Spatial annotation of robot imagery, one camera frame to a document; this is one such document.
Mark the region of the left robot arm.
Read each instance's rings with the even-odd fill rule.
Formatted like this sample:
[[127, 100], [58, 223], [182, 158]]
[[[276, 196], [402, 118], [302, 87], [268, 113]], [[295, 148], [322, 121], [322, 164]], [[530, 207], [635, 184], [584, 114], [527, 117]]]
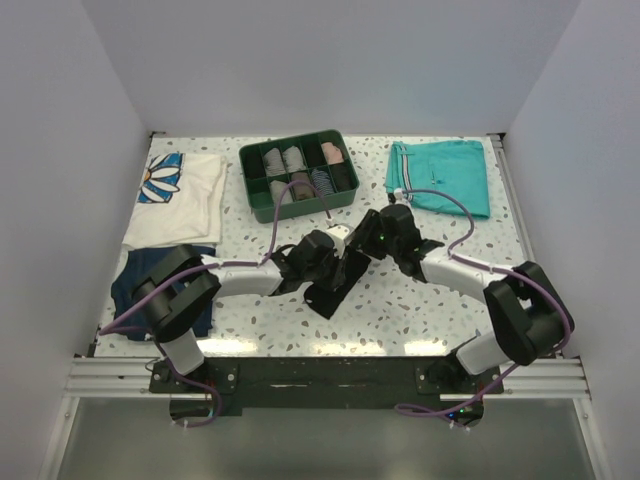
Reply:
[[196, 392], [206, 383], [204, 354], [193, 325], [213, 301], [281, 296], [306, 283], [333, 291], [345, 282], [351, 236], [346, 225], [316, 229], [262, 262], [213, 258], [206, 264], [207, 258], [194, 248], [175, 248], [131, 292], [133, 309], [143, 311], [153, 340], [173, 366], [173, 382], [185, 392]]

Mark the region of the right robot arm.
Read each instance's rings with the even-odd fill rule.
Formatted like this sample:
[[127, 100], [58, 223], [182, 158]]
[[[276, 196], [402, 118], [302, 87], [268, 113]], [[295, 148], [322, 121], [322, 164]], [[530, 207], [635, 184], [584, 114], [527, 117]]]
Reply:
[[493, 265], [455, 254], [421, 236], [413, 212], [402, 204], [370, 210], [355, 228], [351, 246], [377, 259], [390, 257], [406, 276], [453, 289], [484, 303], [493, 332], [454, 350], [445, 369], [448, 386], [469, 392], [481, 373], [507, 361], [527, 366], [562, 349], [575, 329], [558, 293], [536, 263]]

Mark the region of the black underwear beige waistband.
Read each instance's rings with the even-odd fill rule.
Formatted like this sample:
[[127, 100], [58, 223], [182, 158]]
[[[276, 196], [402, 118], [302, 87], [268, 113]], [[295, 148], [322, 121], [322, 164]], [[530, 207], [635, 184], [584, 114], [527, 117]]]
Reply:
[[304, 292], [306, 305], [325, 319], [330, 319], [359, 279], [367, 272], [371, 259], [348, 248], [331, 278], [313, 283]]

